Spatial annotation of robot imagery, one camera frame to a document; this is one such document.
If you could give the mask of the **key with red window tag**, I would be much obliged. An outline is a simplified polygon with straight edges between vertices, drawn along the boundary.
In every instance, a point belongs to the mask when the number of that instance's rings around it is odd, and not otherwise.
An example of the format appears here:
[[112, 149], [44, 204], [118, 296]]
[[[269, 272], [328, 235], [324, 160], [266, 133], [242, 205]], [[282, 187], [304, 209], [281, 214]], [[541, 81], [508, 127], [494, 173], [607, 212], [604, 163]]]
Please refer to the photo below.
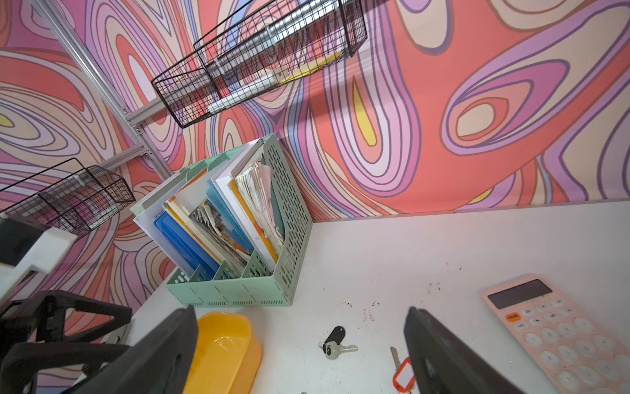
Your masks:
[[409, 393], [416, 383], [411, 360], [409, 357], [402, 360], [393, 346], [390, 347], [390, 353], [395, 364], [392, 384], [398, 393]]

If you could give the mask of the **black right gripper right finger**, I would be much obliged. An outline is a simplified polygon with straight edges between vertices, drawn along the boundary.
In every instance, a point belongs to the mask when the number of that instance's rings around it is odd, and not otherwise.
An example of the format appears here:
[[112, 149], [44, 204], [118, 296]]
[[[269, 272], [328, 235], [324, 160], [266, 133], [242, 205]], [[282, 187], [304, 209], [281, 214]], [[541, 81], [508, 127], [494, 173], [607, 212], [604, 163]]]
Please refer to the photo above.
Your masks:
[[409, 309], [404, 334], [421, 394], [521, 392], [427, 310]]

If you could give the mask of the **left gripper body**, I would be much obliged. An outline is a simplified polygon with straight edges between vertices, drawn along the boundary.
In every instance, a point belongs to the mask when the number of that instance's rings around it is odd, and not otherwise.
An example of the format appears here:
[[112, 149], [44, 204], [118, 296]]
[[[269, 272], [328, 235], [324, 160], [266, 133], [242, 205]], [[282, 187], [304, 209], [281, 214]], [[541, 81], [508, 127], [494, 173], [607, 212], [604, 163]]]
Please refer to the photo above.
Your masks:
[[10, 349], [28, 342], [37, 331], [36, 341], [54, 341], [48, 327], [53, 292], [39, 292], [33, 298], [12, 300], [1, 307], [1, 359]]

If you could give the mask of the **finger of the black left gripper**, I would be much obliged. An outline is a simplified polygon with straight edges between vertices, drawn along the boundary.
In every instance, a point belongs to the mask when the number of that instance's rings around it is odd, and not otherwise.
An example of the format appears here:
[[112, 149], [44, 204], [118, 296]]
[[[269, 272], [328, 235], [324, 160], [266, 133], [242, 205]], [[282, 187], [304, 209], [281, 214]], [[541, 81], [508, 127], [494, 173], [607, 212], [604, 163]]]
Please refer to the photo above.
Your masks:
[[41, 370], [86, 364], [98, 371], [130, 347], [86, 342], [22, 342], [12, 346], [1, 364], [1, 393], [23, 393]]
[[[38, 293], [33, 317], [36, 341], [92, 342], [131, 322], [132, 309], [64, 291]], [[65, 331], [67, 310], [109, 316], [110, 320], [68, 336]]]

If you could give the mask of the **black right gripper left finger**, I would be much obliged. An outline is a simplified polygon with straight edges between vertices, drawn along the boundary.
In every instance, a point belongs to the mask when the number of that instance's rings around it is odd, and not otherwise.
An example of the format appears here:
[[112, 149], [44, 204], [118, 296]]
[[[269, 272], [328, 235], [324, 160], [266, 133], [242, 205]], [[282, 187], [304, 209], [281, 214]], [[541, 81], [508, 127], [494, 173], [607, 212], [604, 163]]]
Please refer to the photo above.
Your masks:
[[69, 393], [182, 393], [198, 339], [195, 309], [178, 309]]

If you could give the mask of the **key with black tag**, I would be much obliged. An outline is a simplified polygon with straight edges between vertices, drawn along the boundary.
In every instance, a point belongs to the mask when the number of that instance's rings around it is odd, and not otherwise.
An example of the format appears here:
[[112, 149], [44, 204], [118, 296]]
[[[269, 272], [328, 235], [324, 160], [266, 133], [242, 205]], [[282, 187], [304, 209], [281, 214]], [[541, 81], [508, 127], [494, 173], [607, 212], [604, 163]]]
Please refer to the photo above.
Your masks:
[[329, 360], [336, 360], [341, 354], [358, 351], [359, 348], [356, 345], [344, 346], [341, 344], [345, 337], [346, 329], [342, 326], [336, 326], [326, 340], [318, 344], [318, 347]]

